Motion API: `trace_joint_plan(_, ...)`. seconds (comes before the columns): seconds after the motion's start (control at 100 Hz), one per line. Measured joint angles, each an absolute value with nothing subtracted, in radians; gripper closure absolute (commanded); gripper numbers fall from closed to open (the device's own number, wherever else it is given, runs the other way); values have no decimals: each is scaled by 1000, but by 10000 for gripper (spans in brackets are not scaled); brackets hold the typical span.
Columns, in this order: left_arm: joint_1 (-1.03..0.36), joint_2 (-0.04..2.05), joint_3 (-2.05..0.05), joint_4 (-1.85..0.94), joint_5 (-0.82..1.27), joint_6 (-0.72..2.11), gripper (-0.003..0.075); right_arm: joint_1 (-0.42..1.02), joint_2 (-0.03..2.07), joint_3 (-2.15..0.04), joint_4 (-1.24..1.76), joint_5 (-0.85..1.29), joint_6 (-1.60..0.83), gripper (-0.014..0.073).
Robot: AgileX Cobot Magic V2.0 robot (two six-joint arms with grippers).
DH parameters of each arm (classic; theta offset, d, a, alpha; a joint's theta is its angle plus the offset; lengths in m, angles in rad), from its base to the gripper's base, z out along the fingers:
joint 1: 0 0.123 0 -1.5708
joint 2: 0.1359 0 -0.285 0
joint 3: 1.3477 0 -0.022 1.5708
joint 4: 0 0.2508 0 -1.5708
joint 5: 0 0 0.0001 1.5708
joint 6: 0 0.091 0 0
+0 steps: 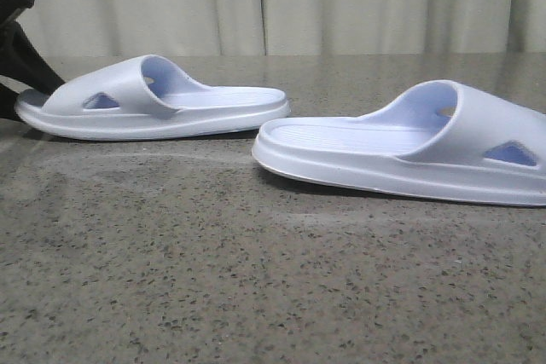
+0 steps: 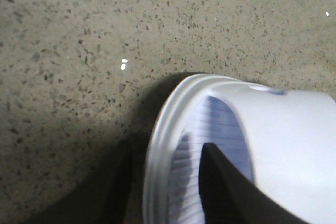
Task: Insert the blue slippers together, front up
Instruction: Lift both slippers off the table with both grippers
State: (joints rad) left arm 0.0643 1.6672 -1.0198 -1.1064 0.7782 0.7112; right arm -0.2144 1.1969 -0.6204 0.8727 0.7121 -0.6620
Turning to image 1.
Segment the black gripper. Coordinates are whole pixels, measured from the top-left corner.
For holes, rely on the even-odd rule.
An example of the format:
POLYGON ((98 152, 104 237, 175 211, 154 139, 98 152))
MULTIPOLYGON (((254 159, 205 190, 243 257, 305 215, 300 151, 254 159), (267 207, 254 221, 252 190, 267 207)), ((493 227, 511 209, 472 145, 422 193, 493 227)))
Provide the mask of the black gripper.
MULTIPOLYGON (((35 0, 0 0, 1 74, 51 95, 65 81, 35 50, 15 20, 33 7, 35 0)), ((20 119, 15 111, 19 94, 0 84, 0 118, 20 119)))

